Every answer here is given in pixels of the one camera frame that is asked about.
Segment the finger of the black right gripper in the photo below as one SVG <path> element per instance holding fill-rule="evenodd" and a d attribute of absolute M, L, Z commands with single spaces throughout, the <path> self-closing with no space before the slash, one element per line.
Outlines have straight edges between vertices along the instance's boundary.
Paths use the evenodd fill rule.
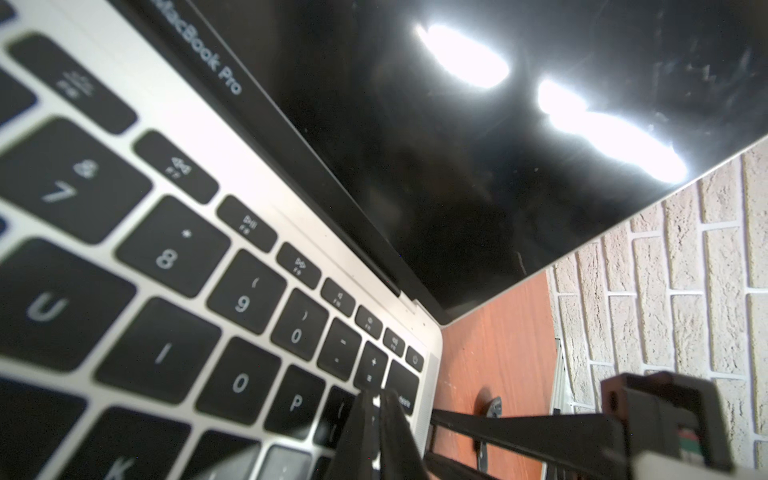
<path fill-rule="evenodd" d="M 426 469 L 439 479 L 462 479 L 462 480 L 493 480 L 494 477 L 488 473 L 481 472 L 476 468 L 469 467 L 456 460 L 442 456 L 434 452 L 426 452 L 424 455 L 424 464 Z M 568 473 L 560 467 L 550 467 L 545 465 L 544 479 L 575 479 L 574 473 Z"/>

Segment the silver laptop black screen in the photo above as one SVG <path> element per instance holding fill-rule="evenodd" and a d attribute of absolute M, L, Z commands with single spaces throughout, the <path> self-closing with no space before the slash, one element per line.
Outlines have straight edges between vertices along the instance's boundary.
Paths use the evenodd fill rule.
<path fill-rule="evenodd" d="M 423 448 L 446 328 L 766 135 L 763 1 L 5 1 L 1 475 Z"/>

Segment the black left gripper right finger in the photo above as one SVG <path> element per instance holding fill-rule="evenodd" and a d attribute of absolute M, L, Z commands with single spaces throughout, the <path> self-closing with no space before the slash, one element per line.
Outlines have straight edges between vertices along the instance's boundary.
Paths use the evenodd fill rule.
<path fill-rule="evenodd" d="M 382 479 L 427 480 L 429 476 L 410 425 L 392 391 L 381 392 L 379 427 Z"/>

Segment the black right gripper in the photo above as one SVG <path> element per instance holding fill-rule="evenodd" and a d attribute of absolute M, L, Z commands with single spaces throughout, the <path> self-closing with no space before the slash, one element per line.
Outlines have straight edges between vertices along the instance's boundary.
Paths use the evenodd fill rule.
<path fill-rule="evenodd" d="M 731 474 L 734 460 L 716 385 L 661 371 L 601 382 L 607 414 L 493 419 L 488 443 L 556 465 L 625 465 L 659 454 Z M 431 423 L 476 440 L 484 417 L 435 409 Z"/>

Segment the black mouse battery cover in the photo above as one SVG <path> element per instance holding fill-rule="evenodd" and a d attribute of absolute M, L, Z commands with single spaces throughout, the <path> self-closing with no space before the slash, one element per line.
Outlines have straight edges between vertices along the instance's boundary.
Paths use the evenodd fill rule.
<path fill-rule="evenodd" d="M 502 414 L 502 399 L 497 396 L 493 398 L 483 410 L 484 420 L 481 425 L 480 436 L 475 440 L 475 451 L 477 460 L 477 470 L 483 473 L 488 472 L 488 440 L 493 440 L 496 434 L 493 432 L 491 423 L 493 419 L 498 419 Z"/>

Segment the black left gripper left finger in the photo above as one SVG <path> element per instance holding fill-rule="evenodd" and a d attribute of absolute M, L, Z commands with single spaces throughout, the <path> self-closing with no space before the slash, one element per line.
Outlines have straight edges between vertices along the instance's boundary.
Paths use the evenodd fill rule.
<path fill-rule="evenodd" d="M 363 391 L 353 402 L 324 479 L 379 479 L 380 472 L 374 468 L 379 452 L 379 408 L 374 395 Z"/>

